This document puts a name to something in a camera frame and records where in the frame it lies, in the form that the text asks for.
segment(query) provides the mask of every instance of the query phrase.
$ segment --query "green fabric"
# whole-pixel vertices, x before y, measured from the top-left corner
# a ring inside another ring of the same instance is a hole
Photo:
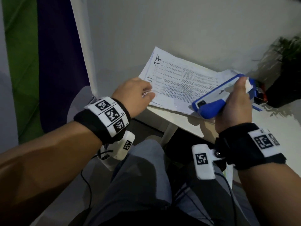
[[[19,143],[43,135],[39,112],[36,0],[2,0]]]

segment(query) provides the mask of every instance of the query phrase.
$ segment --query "stack of papers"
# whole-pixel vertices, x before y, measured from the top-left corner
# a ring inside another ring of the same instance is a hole
[[[150,82],[156,94],[150,105],[197,116],[191,103],[236,74],[217,73],[155,47],[139,78]]]

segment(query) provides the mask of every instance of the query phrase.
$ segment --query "blue handheld device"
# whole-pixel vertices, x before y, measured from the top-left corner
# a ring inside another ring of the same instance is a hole
[[[200,97],[192,103],[192,108],[204,119],[216,117],[219,111],[226,105],[226,100],[233,90],[235,82],[245,75],[237,74],[227,82],[216,87],[214,90]],[[249,78],[248,93],[250,99],[255,96],[255,81]]]

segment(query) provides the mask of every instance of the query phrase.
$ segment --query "black wrist strap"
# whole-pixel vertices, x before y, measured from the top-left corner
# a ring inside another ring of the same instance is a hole
[[[123,138],[131,117],[121,102],[105,97],[85,108],[73,120],[90,129],[103,144]]]
[[[286,162],[275,137],[254,123],[244,123],[222,131],[216,138],[215,148],[228,164],[235,164],[238,170],[270,162]]]

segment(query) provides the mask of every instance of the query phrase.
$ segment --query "hand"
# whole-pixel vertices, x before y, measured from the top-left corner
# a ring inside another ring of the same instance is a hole
[[[247,77],[241,77],[234,85],[223,111],[215,118],[215,130],[221,133],[229,127],[252,122],[252,105],[246,93]]]
[[[126,107],[131,118],[134,118],[145,110],[155,97],[153,92],[142,97],[145,91],[150,91],[151,89],[152,86],[149,82],[140,78],[132,78],[121,84],[112,94],[112,98],[120,101]]]

